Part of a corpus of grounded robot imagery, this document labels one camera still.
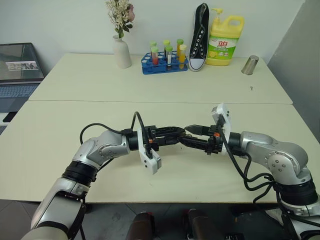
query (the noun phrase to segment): laptop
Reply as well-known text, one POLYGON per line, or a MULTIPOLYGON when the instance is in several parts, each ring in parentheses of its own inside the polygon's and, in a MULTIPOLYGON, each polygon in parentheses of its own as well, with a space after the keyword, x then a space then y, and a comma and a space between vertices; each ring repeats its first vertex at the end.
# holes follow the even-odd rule
POLYGON ((17 112, 44 77, 32 43, 0 44, 0 113, 17 112))

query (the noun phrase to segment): test tube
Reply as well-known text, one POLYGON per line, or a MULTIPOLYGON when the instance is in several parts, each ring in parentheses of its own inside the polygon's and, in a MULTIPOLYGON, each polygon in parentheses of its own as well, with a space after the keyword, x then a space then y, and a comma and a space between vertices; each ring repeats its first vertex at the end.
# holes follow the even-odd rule
POLYGON ((164 59, 167 59, 166 46, 170 45, 170 40, 163 40, 164 45, 164 59))
POLYGON ((159 58, 158 58, 158 47, 153 46, 151 48, 151 57, 152 57, 152 63, 153 65, 158 65, 159 64, 159 58))
POLYGON ((165 51, 166 51, 166 67, 168 70, 171 70, 171 59, 172 59, 172 46, 167 45, 165 47, 165 51))
POLYGON ((152 47, 156 47, 157 46, 157 42, 156 41, 150 41, 150 52, 151 52, 151 48, 152 47))
POLYGON ((179 38, 176 40, 176 55, 177 57, 180 56, 180 45, 184 44, 184 40, 179 38))
POLYGON ((179 68, 180 69, 184 69, 187 45, 181 44, 179 49, 180 49, 180 55, 179 55, 179 63, 180 64, 179 64, 179 68))

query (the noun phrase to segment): laptop keyboard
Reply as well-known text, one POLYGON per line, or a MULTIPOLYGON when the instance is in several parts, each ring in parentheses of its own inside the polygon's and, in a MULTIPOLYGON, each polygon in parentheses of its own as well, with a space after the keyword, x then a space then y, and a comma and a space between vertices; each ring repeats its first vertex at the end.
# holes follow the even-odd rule
POLYGON ((3 133, 3 131, 6 129, 7 126, 0 126, 0 135, 3 133))
POLYGON ((0 98, 30 97, 38 84, 0 86, 0 98))

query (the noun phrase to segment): laptop screen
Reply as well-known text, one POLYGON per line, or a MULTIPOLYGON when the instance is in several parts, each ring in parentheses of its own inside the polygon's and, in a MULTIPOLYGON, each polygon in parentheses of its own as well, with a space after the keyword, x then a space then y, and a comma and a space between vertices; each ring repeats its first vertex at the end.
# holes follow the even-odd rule
POLYGON ((0 44, 0 85, 34 83, 43 79, 31 43, 0 44))

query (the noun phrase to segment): red liquid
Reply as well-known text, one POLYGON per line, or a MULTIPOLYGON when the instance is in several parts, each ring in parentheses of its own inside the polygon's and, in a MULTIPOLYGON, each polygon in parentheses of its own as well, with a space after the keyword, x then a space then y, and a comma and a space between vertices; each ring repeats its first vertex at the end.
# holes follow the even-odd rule
POLYGON ((159 58, 157 56, 152 57, 152 63, 153 63, 153 65, 158 65, 159 64, 159 58))

